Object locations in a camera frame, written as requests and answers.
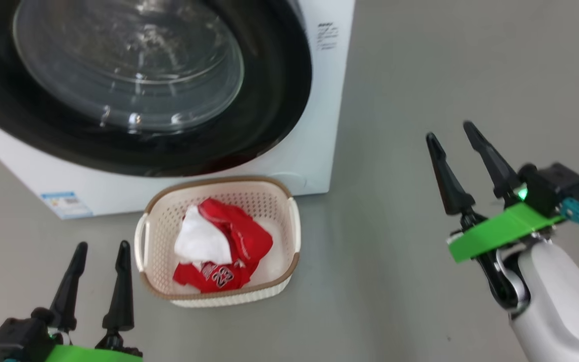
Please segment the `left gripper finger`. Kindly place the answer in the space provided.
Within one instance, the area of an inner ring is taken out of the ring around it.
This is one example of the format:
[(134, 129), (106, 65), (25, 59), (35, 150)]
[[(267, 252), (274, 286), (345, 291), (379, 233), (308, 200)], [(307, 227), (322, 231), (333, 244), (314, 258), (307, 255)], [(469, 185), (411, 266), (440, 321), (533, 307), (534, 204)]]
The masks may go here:
[(85, 270), (87, 251), (87, 242), (81, 241), (73, 253), (70, 264), (51, 303), (50, 311), (53, 314), (53, 320), (50, 327), (56, 328), (60, 332), (69, 333), (76, 329), (77, 319), (74, 316), (74, 311), (79, 279)]
[(128, 241), (120, 243), (115, 262), (117, 273), (111, 304), (103, 318), (103, 328), (108, 332), (129, 331), (135, 328), (131, 248)]

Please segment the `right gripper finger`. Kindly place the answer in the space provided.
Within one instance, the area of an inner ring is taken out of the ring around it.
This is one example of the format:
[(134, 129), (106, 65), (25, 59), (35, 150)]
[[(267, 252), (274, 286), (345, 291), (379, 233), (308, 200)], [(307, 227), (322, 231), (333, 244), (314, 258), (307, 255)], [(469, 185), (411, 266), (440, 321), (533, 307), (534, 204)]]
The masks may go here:
[(473, 196), (465, 192), (447, 162), (447, 155), (434, 133), (426, 135), (433, 172), (446, 215), (466, 215), (475, 205)]
[(505, 158), (501, 156), (472, 121), (464, 121), (463, 128), (473, 150), (478, 152), (487, 172), (489, 172), (494, 184), (493, 192), (496, 198), (516, 200), (517, 194), (515, 190), (522, 185), (517, 172), (510, 167)]

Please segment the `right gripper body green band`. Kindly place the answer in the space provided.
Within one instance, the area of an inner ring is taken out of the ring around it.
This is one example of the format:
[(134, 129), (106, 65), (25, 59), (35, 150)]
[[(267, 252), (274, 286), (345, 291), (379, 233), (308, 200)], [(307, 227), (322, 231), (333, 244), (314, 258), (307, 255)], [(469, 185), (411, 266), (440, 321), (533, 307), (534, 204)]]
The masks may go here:
[(500, 215), (450, 237), (448, 250), (453, 260), (461, 263), (564, 220), (561, 215), (541, 215), (528, 205), (514, 205)]

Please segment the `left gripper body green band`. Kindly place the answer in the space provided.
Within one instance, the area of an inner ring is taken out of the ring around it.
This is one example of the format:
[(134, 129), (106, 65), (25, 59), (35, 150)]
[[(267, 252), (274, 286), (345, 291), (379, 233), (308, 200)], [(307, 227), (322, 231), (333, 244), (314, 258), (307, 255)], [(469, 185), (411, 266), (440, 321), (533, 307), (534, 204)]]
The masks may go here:
[[(74, 311), (60, 313), (52, 309), (36, 308), (31, 313), (32, 318), (46, 322), (48, 329), (53, 329), (63, 337), (68, 337), (69, 332), (76, 329), (77, 320)], [(48, 337), (48, 351), (41, 352), (40, 356), (33, 361), (142, 361), (142, 353), (135, 348), (126, 349), (94, 349), (76, 346), (73, 344), (59, 343), (57, 337), (52, 337), (50, 332), (44, 333)]]

